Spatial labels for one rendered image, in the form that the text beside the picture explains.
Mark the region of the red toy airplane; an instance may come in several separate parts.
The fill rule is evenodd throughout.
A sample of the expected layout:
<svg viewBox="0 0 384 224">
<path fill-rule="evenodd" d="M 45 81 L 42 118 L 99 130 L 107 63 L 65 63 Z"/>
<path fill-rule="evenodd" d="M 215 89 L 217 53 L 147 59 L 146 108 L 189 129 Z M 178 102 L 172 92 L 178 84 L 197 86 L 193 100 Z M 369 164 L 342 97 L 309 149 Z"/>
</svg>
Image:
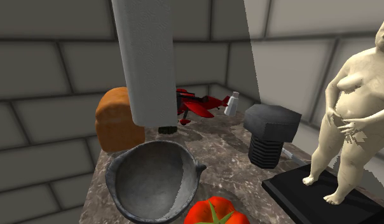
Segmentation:
<svg viewBox="0 0 384 224">
<path fill-rule="evenodd" d="M 214 115 L 209 110 L 214 108 L 219 109 L 220 106 L 226 107 L 230 99 L 228 95 L 223 100 L 209 95 L 197 97 L 194 93 L 188 92 L 183 88 L 177 89 L 176 97 L 177 114 L 183 115 L 179 120 L 181 125 L 186 125 L 191 121 L 186 118 L 190 111 L 203 118 L 213 118 Z"/>
</svg>

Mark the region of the orange-brown bread loaf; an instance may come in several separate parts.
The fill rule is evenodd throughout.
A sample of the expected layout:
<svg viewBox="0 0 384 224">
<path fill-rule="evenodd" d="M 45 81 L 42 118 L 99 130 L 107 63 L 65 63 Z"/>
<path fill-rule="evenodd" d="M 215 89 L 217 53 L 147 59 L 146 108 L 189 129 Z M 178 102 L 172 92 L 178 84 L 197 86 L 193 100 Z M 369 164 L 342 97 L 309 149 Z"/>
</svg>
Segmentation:
<svg viewBox="0 0 384 224">
<path fill-rule="evenodd" d="M 145 142 L 144 127 L 133 122 L 126 87 L 113 88 L 101 98 L 95 112 L 95 130 L 106 152 L 129 150 Z"/>
</svg>

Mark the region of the grey bowl with spout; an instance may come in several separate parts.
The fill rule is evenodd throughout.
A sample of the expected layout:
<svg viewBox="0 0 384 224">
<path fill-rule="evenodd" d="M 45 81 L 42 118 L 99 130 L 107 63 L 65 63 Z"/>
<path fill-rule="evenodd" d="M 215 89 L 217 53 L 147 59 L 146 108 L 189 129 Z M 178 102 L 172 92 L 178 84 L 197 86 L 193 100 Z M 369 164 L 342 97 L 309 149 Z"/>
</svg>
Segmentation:
<svg viewBox="0 0 384 224">
<path fill-rule="evenodd" d="M 107 166 L 105 179 L 126 219 L 135 224 L 169 224 L 193 201 L 206 168 L 183 145 L 156 140 L 116 157 Z"/>
</svg>

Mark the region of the small white bottle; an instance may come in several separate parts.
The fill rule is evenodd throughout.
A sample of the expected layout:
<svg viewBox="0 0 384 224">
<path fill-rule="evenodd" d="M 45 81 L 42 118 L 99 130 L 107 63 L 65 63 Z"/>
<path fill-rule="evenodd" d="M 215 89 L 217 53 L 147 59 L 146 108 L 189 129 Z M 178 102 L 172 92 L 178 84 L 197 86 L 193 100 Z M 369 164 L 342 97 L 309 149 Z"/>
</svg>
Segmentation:
<svg viewBox="0 0 384 224">
<path fill-rule="evenodd" d="M 238 106 L 238 92 L 233 92 L 232 96 L 229 98 L 227 106 L 224 110 L 224 114 L 227 116 L 235 116 Z"/>
</svg>

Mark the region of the red tomato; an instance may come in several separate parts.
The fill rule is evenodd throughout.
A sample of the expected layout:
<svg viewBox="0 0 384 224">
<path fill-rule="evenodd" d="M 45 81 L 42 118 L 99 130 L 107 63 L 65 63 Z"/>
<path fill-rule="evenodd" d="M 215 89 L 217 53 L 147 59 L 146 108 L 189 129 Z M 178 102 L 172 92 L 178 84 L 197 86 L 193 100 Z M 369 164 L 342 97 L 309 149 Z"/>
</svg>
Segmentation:
<svg viewBox="0 0 384 224">
<path fill-rule="evenodd" d="M 230 200 L 213 196 L 198 201 L 188 212 L 183 224 L 250 224 Z"/>
</svg>

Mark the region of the large dark grey bolt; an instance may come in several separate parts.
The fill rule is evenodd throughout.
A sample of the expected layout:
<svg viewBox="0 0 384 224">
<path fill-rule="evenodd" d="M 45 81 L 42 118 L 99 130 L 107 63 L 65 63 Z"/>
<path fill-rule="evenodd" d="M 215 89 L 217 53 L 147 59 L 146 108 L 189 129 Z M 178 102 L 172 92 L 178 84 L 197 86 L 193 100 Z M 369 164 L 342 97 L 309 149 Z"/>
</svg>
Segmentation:
<svg viewBox="0 0 384 224">
<path fill-rule="evenodd" d="M 274 169 L 284 143 L 291 143 L 301 114 L 276 105 L 255 104 L 245 111 L 243 127 L 251 133 L 248 158 L 261 169 Z"/>
</svg>

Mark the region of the white and grey pen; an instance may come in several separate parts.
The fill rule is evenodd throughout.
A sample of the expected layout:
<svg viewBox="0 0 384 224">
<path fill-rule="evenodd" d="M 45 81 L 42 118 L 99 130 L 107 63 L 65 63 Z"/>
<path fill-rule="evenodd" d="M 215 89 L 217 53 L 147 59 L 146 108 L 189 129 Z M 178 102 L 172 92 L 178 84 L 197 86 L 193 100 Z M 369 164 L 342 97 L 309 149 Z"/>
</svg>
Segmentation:
<svg viewBox="0 0 384 224">
<path fill-rule="evenodd" d="M 292 154 L 290 151 L 286 150 L 285 148 L 282 148 L 282 152 L 292 161 L 297 163 L 299 166 L 304 166 L 306 165 L 306 162 L 302 161 L 300 158 Z"/>
</svg>

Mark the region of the cream figure on black base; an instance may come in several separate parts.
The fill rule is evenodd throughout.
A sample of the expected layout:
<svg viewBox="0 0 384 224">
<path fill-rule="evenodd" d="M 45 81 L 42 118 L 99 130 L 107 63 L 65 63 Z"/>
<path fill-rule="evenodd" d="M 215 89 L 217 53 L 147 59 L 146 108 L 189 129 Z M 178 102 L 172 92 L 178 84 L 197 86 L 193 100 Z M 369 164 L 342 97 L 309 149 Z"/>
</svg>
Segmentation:
<svg viewBox="0 0 384 224">
<path fill-rule="evenodd" d="M 311 162 L 264 180 L 295 224 L 384 224 L 384 207 L 357 191 L 384 148 L 384 22 L 374 47 L 352 55 L 328 84 Z"/>
</svg>

